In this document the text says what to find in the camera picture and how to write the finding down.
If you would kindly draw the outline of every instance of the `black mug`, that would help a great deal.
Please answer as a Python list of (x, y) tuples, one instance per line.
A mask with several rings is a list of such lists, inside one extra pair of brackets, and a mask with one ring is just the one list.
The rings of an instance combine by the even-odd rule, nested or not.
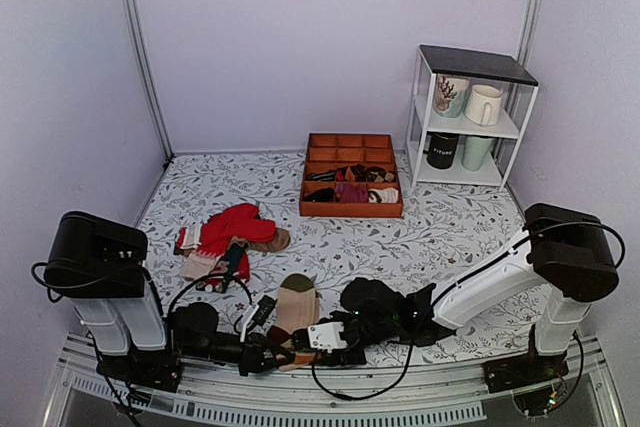
[(453, 164), (453, 157), (458, 146), (458, 134), (431, 134), (427, 162), (436, 169), (448, 169)]

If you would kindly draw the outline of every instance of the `black cable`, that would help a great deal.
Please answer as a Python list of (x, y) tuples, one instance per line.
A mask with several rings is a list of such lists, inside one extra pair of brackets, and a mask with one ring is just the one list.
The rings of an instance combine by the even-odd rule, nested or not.
[(98, 367), (102, 371), (102, 377), (104, 377), (104, 380), (107, 382), (107, 385), (111, 389), (113, 396), (116, 398), (116, 400), (120, 404), (120, 407), (122, 407), (124, 414), (127, 416), (127, 418), (131, 421), (131, 423), (135, 427), (143, 427), (142, 424), (138, 421), (138, 419), (136, 419), (135, 415), (131, 411), (132, 409), (124, 403), (124, 401), (122, 400), (122, 397), (120, 396), (120, 393), (116, 390), (116, 388), (113, 386), (113, 383), (111, 382), (111, 379), (109, 379), (109, 377), (107, 376), (106, 371), (104, 369), (104, 364), (102, 362), (102, 353), (98, 350), (98, 345), (95, 339), (93, 339), (93, 350), (96, 353), (96, 360), (98, 361)]
[(238, 335), (240, 334), (240, 329), (238, 328), (238, 324), (242, 320), (242, 317), (244, 317), (244, 314), (238, 317), (236, 321), (233, 323), (233, 331)]
[(622, 261), (624, 260), (624, 257), (625, 257), (626, 252), (627, 252), (627, 247), (626, 247), (626, 245), (624, 243), (624, 240), (622, 239), (622, 236), (618, 233), (618, 231), (616, 229), (614, 229), (613, 227), (609, 227), (606, 224), (601, 224), (599, 222), (589, 222), (589, 221), (586, 221), (586, 220), (585, 221), (576, 221), (576, 222), (562, 222), (561, 224), (548, 225), (547, 227), (543, 227), (540, 230), (532, 232), (531, 234), (526, 236), (524, 239), (520, 239), (518, 242), (516, 242), (516, 244), (513, 246), (513, 248), (517, 249), (518, 247), (520, 247), (525, 242), (527, 242), (527, 241), (529, 241), (529, 240), (531, 240), (531, 239), (533, 239), (535, 237), (539, 237), (542, 234), (544, 234), (545, 232), (549, 232), (550, 230), (559, 229), (561, 227), (595, 227), (597, 229), (609, 232), (611, 235), (613, 235), (616, 238), (616, 240), (620, 244), (620, 257), (618, 258), (618, 261), (615, 263), (614, 268), (617, 269), (618, 267), (620, 267), (620, 264), (622, 264)]
[(436, 299), (433, 302), (431, 302), (431, 306), (429, 308), (429, 313), (431, 313), (433, 311), (433, 309), (435, 309), (437, 303), (440, 302), (444, 298), (444, 296), (447, 295), (449, 292), (451, 292), (453, 289), (459, 287), (460, 284), (462, 284), (463, 282), (466, 282), (467, 280), (469, 280), (469, 279), (475, 277), (476, 275), (484, 272), (485, 270), (489, 269), (490, 267), (493, 267), (494, 265), (496, 265), (498, 262), (500, 262), (502, 259), (504, 259), (508, 255), (509, 255), (509, 252), (503, 253), (499, 257), (496, 257), (495, 259), (493, 259), (487, 265), (483, 265), (478, 270), (474, 270), (473, 272), (470, 272), (467, 275), (462, 276), (462, 278), (459, 281), (454, 282), (453, 284), (449, 285), (446, 289), (444, 289), (442, 292), (440, 292), (440, 294), (436, 297)]
[(133, 381), (137, 381), (137, 383), (142, 382), (145, 378), (148, 378), (150, 375), (155, 375), (158, 374), (159, 371), (162, 370), (161, 367), (156, 366), (152, 373), (149, 373), (148, 371), (146, 372), (146, 374), (143, 377), (140, 377), (138, 374), (140, 372), (140, 366), (134, 368), (131, 372), (129, 372), (129, 375), (127, 376), (127, 379), (124, 382), (124, 385), (127, 386), (127, 389), (129, 390), (129, 394), (127, 395), (127, 403), (129, 404), (129, 408), (133, 408), (133, 406), (131, 405), (131, 399), (133, 398), (134, 400), (137, 400), (140, 403), (149, 403), (151, 401), (151, 396), (147, 393), (143, 393), (140, 392), (139, 390), (135, 389), (132, 384)]
[[(564, 380), (560, 382), (560, 386), (562, 386), (563, 384), (564, 384), (564, 392), (560, 395), (565, 395), (567, 393), (567, 385), (566, 385), (567, 383)], [(558, 394), (558, 389), (556, 389), (556, 387), (553, 384), (551, 384), (551, 388), (553, 389), (553, 392), (551, 393), (551, 395), (547, 398), (547, 400), (545, 400), (542, 404), (540, 404), (535, 409), (527, 409), (522, 411), (521, 406), (518, 405), (518, 403), (516, 402), (516, 398), (513, 397), (511, 400), (513, 400), (513, 403), (516, 406), (516, 408), (518, 408), (518, 410), (520, 410), (528, 418), (545, 416), (549, 412), (549, 408), (551, 405), (550, 401), (554, 398), (554, 395)]]
[(54, 297), (51, 294), (52, 292), (53, 292), (53, 290), (51, 290), (49, 287), (47, 287), (47, 298), (49, 299), (49, 302), (51, 302), (52, 304), (57, 304), (58, 302), (60, 302), (62, 300), (62, 298), (64, 296), (58, 295), (58, 297)]
[(318, 379), (318, 375), (316, 374), (316, 364), (315, 364), (319, 352), (316, 352), (316, 355), (314, 356), (313, 362), (311, 362), (311, 375), (313, 376), (313, 380), (315, 381), (315, 383), (316, 383), (316, 385), (318, 387), (320, 387), (323, 391), (325, 391), (327, 394), (331, 395), (332, 397), (335, 397), (336, 399), (340, 399), (340, 400), (367, 400), (367, 399), (373, 399), (374, 397), (377, 397), (379, 395), (386, 394), (391, 389), (393, 389), (396, 385), (398, 385), (400, 382), (402, 382), (402, 379), (404, 379), (405, 375), (407, 375), (407, 371), (409, 370), (409, 364), (411, 363), (411, 354), (413, 353), (413, 347), (415, 345), (416, 345), (416, 339), (414, 337), (413, 339), (411, 339), (411, 343), (409, 344), (409, 351), (407, 352), (407, 360), (404, 363), (404, 368), (402, 369), (402, 372), (400, 373), (400, 376), (392, 384), (390, 384), (387, 387), (385, 387), (384, 389), (378, 390), (377, 392), (374, 392), (372, 394), (363, 395), (361, 397), (353, 397), (351, 395), (342, 394), (340, 392), (332, 392), (328, 388), (326, 388), (324, 385), (322, 385), (320, 383), (320, 379)]
[[(142, 267), (140, 267), (139, 265), (127, 265), (126, 267), (122, 267), (121, 269), (116, 269), (112, 272), (109, 273), (109, 275), (105, 275), (104, 277), (99, 277), (97, 279), (93, 279), (89, 282), (85, 282), (83, 284), (76, 284), (76, 285), (53, 285), (50, 284), (48, 282), (46, 282), (45, 280), (41, 279), (40, 277), (38, 277), (38, 274), (36, 274), (36, 269), (38, 267), (43, 267), (46, 266), (47, 263), (46, 262), (36, 262), (35, 264), (33, 264), (31, 266), (31, 276), (33, 277), (33, 279), (40, 285), (42, 285), (43, 287), (46, 287), (48, 289), (53, 289), (53, 290), (73, 290), (73, 289), (84, 289), (85, 287), (90, 287), (92, 285), (95, 284), (99, 284), (100, 282), (104, 282), (105, 280), (109, 280), (113, 277), (116, 276), (116, 274), (119, 274), (121, 272), (127, 271), (127, 270), (139, 270)], [(70, 270), (72, 272), (76, 272), (77, 271), (75, 269), (70, 269), (68, 267), (57, 267), (58, 269), (65, 269), (65, 270)]]
[[(167, 309), (167, 319), (173, 313), (173, 309), (175, 308), (176, 303), (178, 302), (178, 300), (180, 300), (182, 298), (182, 296), (184, 294), (186, 294), (189, 290), (191, 290), (193, 287), (198, 285), (200, 282), (204, 282), (205, 280), (219, 279), (220, 277), (225, 277), (226, 275), (227, 274), (207, 274), (207, 275), (203, 275), (202, 277), (197, 278), (196, 280), (193, 280), (193, 281), (189, 282), (185, 287), (182, 288), (182, 290), (180, 292), (178, 292), (178, 294), (173, 298), (173, 300), (169, 304), (169, 308)], [(231, 277), (231, 280), (233, 280), (236, 284), (238, 284), (238, 285), (240, 285), (240, 287), (242, 287), (242, 289), (247, 294), (247, 297), (249, 298), (249, 304), (253, 305), (253, 297), (251, 296), (251, 292), (249, 291), (249, 288), (245, 285), (245, 283), (242, 282), (240, 279), (237, 279), (235, 277)]]
[(151, 289), (151, 294), (153, 295), (153, 299), (156, 301), (156, 305), (158, 306), (158, 312), (160, 312), (160, 317), (164, 316), (164, 310), (162, 309), (162, 300), (160, 300), (160, 294), (158, 293), (158, 287), (156, 283), (151, 278), (151, 274), (146, 268), (142, 268), (142, 275), (147, 281), (147, 285)]
[(416, 323), (415, 331), (414, 331), (413, 335), (411, 336), (411, 342), (409, 343), (409, 351), (407, 352), (407, 360), (404, 363), (404, 367), (402, 368), (402, 372), (400, 373), (400, 376), (392, 384), (388, 385), (387, 387), (385, 387), (382, 390), (378, 390), (377, 392), (373, 392), (371, 394), (363, 395), (361, 397), (353, 397), (351, 395), (342, 394), (340, 392), (332, 392), (327, 387), (322, 385), (322, 383), (320, 382), (320, 379), (318, 378), (318, 375), (316, 374), (316, 361), (318, 360), (318, 356), (320, 354), (318, 351), (316, 351), (316, 355), (314, 356), (313, 361), (311, 362), (311, 376), (313, 377), (314, 382), (324, 392), (326, 392), (327, 394), (331, 395), (332, 397), (335, 397), (336, 399), (340, 399), (340, 400), (349, 400), (349, 401), (367, 400), (367, 399), (373, 399), (374, 397), (378, 397), (379, 395), (382, 395), (382, 394), (386, 394), (391, 389), (393, 389), (396, 385), (398, 385), (400, 382), (402, 382), (404, 377), (407, 375), (407, 372), (409, 370), (409, 365), (411, 364), (411, 355), (413, 354), (413, 348), (416, 345), (416, 338), (418, 337), (418, 332), (420, 331), (420, 327), (422, 326), (424, 321), (429, 318), (429, 315), (433, 311), (433, 306), (434, 305), (435, 305), (435, 303), (432, 303), (429, 306), (429, 309), (427, 310), (426, 314), (424, 314), (422, 316), (422, 318)]
[(577, 332), (573, 333), (573, 338), (578, 343), (578, 349), (580, 349), (580, 368), (578, 369), (578, 376), (576, 377), (576, 381), (573, 384), (573, 387), (571, 387), (571, 390), (562, 399), (561, 402), (558, 402), (557, 404), (551, 406), (550, 408), (545, 409), (545, 407), (548, 407), (548, 405), (549, 405), (548, 402), (547, 402), (547, 403), (545, 403), (545, 405), (543, 405), (541, 407), (541, 410), (533, 412), (533, 413), (529, 413), (529, 417), (537, 417), (537, 416), (549, 414), (551, 412), (555, 412), (560, 407), (562, 407), (564, 404), (566, 404), (569, 401), (569, 399), (571, 398), (571, 396), (576, 392), (576, 390), (578, 390), (578, 385), (580, 384), (580, 380), (582, 380), (582, 374), (584, 372), (584, 347), (582, 346), (582, 342), (580, 341), (580, 337), (578, 337)]
[(561, 375), (558, 375), (558, 377), (560, 378), (560, 387), (562, 387), (562, 393), (560, 393), (559, 395), (567, 395), (567, 390), (569, 390), (569, 388), (567, 387), (567, 381), (564, 380), (564, 377), (562, 377)]

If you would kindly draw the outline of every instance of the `brown sock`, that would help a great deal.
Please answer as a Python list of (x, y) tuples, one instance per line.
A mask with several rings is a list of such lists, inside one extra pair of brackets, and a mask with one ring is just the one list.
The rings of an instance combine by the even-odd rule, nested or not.
[(245, 239), (241, 239), (240, 237), (233, 237), (229, 245), (238, 244), (241, 247), (246, 248), (247, 250), (255, 250), (256, 252), (280, 252), (287, 247), (291, 243), (291, 236), (289, 232), (285, 229), (276, 229), (276, 236), (273, 238), (271, 242), (267, 242), (266, 244), (258, 244), (256, 242), (250, 242)]
[(344, 174), (344, 180), (346, 180), (347, 182), (356, 181), (356, 174), (353, 173), (353, 171), (351, 170), (351, 167), (349, 167), (347, 169), (347, 172)]
[(309, 354), (306, 352), (296, 352), (296, 359), (292, 364), (281, 365), (278, 367), (281, 372), (289, 372), (290, 370), (296, 370), (305, 365), (309, 365), (316, 358), (316, 354)]

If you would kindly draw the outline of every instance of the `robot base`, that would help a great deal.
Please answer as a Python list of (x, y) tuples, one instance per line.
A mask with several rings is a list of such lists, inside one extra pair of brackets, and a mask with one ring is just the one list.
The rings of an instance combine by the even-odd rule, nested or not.
[(553, 394), (551, 387), (534, 390), (533, 392), (525, 392), (513, 396), (513, 404), (521, 414), (527, 417), (538, 417), (545, 415), (548, 411), (549, 399)]
[(491, 360), (482, 365), (484, 381), (490, 393), (518, 389), (528, 385), (548, 382), (565, 376), (569, 368), (565, 362), (567, 353), (541, 356), (535, 348), (535, 325), (529, 331), (529, 351), (526, 354)]
[(102, 355), (101, 359), (96, 369), (101, 375), (150, 389), (178, 390), (183, 366), (166, 350), (146, 352), (131, 347), (127, 355)]

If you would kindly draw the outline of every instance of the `mug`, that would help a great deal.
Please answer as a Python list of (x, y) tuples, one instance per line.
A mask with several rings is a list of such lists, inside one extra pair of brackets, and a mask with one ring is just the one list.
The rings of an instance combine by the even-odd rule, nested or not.
[(482, 126), (494, 125), (500, 118), (502, 92), (490, 85), (474, 85), (464, 115)]
[(471, 172), (480, 170), (492, 142), (493, 137), (468, 136), (462, 152), (462, 166)]
[(443, 117), (458, 117), (467, 97), (469, 79), (438, 75), (436, 80), (436, 103), (434, 109)]
[(458, 134), (432, 134), (427, 151), (427, 163), (436, 169), (451, 167), (459, 137)]

